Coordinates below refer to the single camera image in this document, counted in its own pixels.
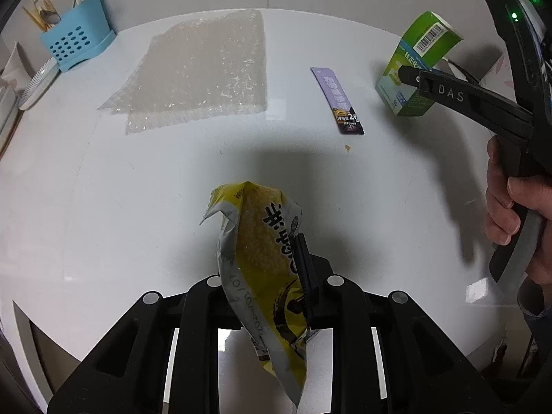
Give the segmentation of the person's right hand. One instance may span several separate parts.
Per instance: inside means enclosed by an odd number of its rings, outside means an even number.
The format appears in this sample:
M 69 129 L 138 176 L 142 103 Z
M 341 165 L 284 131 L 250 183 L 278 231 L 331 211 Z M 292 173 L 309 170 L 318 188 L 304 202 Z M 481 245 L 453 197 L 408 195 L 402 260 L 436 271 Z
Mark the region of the person's right hand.
M 489 140 L 487 154 L 485 234 L 500 246 L 510 243 L 521 227 L 515 203 L 542 215 L 546 220 L 544 233 L 527 271 L 534 283 L 543 290 L 551 290 L 551 186 L 540 177 L 506 178 L 500 166 L 497 137 Z

